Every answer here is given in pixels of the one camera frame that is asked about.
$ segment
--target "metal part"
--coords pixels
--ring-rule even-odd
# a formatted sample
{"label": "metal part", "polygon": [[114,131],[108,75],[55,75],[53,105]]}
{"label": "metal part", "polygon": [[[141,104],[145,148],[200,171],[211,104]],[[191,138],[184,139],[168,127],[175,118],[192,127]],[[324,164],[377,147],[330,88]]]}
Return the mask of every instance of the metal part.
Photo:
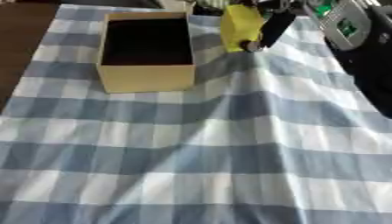
{"label": "metal part", "polygon": [[378,39],[378,41],[380,42],[380,44],[387,44],[387,42],[389,41],[390,36],[389,34],[387,34],[386,32],[382,33]]}
{"label": "metal part", "polygon": [[[330,39],[342,51],[353,50],[359,47],[368,37],[371,28],[371,20],[363,7],[355,0],[340,0],[324,17],[318,18],[309,4],[304,5],[306,13],[314,20],[325,36]],[[345,35],[339,29],[339,24],[347,20],[356,32]]]}

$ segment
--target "checkered tablecloth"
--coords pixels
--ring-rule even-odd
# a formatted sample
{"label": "checkered tablecloth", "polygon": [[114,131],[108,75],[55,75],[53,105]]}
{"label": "checkered tablecloth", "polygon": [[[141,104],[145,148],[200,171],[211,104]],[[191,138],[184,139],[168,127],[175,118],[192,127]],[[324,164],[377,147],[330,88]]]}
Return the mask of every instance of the checkered tablecloth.
{"label": "checkered tablecloth", "polygon": [[392,122],[299,18],[225,53],[191,17],[196,84],[105,94],[102,19],[62,5],[0,117],[4,224],[392,223]]}

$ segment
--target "table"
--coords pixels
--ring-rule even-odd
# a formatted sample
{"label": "table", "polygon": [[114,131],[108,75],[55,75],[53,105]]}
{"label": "table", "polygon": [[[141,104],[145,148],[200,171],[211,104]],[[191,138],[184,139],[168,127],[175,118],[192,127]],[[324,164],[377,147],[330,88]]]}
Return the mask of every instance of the table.
{"label": "table", "polygon": [[0,222],[390,223],[391,121],[310,20],[251,54],[190,17],[194,87],[105,94],[111,11],[62,5],[0,117]]}
{"label": "table", "polygon": [[30,63],[58,7],[42,3],[0,6],[0,111]]}

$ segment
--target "gingham fabric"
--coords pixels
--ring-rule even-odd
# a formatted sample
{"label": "gingham fabric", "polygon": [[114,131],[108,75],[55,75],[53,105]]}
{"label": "gingham fabric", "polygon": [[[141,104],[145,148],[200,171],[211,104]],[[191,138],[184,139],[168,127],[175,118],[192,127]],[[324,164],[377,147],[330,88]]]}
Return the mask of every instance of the gingham fabric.
{"label": "gingham fabric", "polygon": [[62,5],[0,118],[4,224],[392,223],[392,122],[299,18],[225,53],[191,17],[196,83],[105,94],[102,19]]}

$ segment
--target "yellow box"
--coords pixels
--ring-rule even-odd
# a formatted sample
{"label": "yellow box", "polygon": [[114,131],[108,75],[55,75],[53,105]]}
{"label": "yellow box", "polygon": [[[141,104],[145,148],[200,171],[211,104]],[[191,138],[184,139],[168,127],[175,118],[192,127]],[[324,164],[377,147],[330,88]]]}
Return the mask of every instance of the yellow box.
{"label": "yellow box", "polygon": [[[166,33],[173,33],[174,35],[177,33],[176,27],[167,25],[165,28],[161,28],[161,24],[165,25],[165,23],[162,23],[163,20],[167,19],[171,21],[175,19],[185,20],[185,22],[181,22],[185,27],[179,35],[181,37],[174,36],[172,38],[169,37],[169,34],[166,35]],[[114,21],[130,20],[132,25],[150,24],[152,27],[139,25],[138,29],[132,28],[132,31],[125,29],[123,31],[124,34],[117,33],[118,35],[115,35],[115,32],[121,32],[121,30],[118,30],[119,26],[113,26],[115,29],[109,29],[109,24],[119,25]],[[172,91],[191,87],[194,81],[195,65],[193,63],[192,47],[186,20],[185,12],[124,12],[106,15],[100,51],[96,62],[96,67],[106,92]],[[153,35],[154,29],[165,30],[158,33],[158,35]],[[108,44],[110,37],[112,37],[113,43]],[[132,39],[140,42],[140,45],[132,42]],[[145,40],[146,43],[142,44],[144,39],[149,39],[150,42]],[[180,53],[180,55],[171,56],[171,54],[180,50],[184,50],[184,52],[181,52],[182,54]],[[121,51],[121,53],[116,55],[113,53],[115,51]],[[133,58],[130,61],[123,62],[122,56],[127,53],[132,54],[132,52],[135,54],[132,56]],[[168,60],[170,57],[173,58],[173,63]]]}
{"label": "yellow box", "polygon": [[263,18],[256,7],[229,5],[220,21],[220,37],[228,52],[242,51],[240,42],[256,41],[263,26]]}

